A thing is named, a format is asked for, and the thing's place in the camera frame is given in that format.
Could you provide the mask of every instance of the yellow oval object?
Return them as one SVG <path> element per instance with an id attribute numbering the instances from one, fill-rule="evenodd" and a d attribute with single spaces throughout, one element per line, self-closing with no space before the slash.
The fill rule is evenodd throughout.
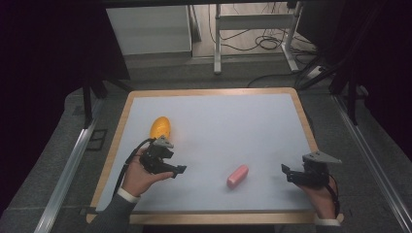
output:
<path id="1" fill-rule="evenodd" d="M 169 139 L 170 121 L 166 116 L 157 118 L 152 124 L 151 138 L 159 138 L 161 135 Z"/>

